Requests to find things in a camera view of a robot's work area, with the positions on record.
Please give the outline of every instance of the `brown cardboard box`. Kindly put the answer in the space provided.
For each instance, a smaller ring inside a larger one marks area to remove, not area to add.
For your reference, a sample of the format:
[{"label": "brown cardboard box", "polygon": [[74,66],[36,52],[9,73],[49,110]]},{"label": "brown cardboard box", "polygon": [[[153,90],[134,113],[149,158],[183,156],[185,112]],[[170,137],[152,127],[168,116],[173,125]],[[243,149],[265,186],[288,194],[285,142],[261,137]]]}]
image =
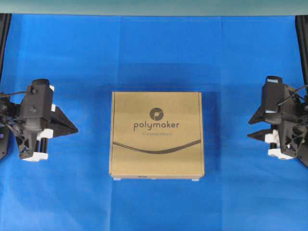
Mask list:
[{"label": "brown cardboard box", "polygon": [[110,175],[204,176],[201,93],[113,92]]}]

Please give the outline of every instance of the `blue fabric surface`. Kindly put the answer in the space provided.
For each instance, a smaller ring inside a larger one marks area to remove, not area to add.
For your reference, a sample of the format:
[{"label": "blue fabric surface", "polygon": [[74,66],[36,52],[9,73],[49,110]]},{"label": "blue fabric surface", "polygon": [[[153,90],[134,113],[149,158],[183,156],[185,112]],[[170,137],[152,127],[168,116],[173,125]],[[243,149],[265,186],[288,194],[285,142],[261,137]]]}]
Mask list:
[{"label": "blue fabric surface", "polygon": [[[247,123],[267,75],[303,84],[294,17],[13,15],[1,90],[48,78],[79,133],[38,163],[11,137],[0,230],[307,230],[308,169],[246,137],[268,127]],[[113,90],[203,92],[206,176],[112,181]]]}]

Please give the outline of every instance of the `black pole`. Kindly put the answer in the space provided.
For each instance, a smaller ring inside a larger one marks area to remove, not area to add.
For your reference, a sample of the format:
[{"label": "black pole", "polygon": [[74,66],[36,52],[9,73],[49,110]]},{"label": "black pole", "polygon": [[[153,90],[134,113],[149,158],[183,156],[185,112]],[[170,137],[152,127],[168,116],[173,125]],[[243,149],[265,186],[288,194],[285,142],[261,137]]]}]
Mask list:
[{"label": "black pole", "polygon": [[34,151],[39,152],[39,141],[36,142]]},{"label": "black pole", "polygon": [[47,144],[48,144],[48,139],[47,138],[42,138],[40,140],[40,153],[47,153]]},{"label": "black pole", "polygon": [[304,84],[308,84],[308,15],[297,15],[295,17],[295,26],[297,33],[297,40],[300,52],[300,59],[302,63],[302,71]]},{"label": "black pole", "polygon": [[9,34],[9,28],[12,15],[10,13],[0,13],[0,81],[2,76],[4,49],[6,38]]},{"label": "black pole", "polygon": [[[272,132],[273,132],[274,129],[277,130],[277,125],[271,125],[270,129],[272,130]],[[277,148],[277,144],[276,143],[270,143],[269,144],[269,148],[270,149],[276,149]]]}]

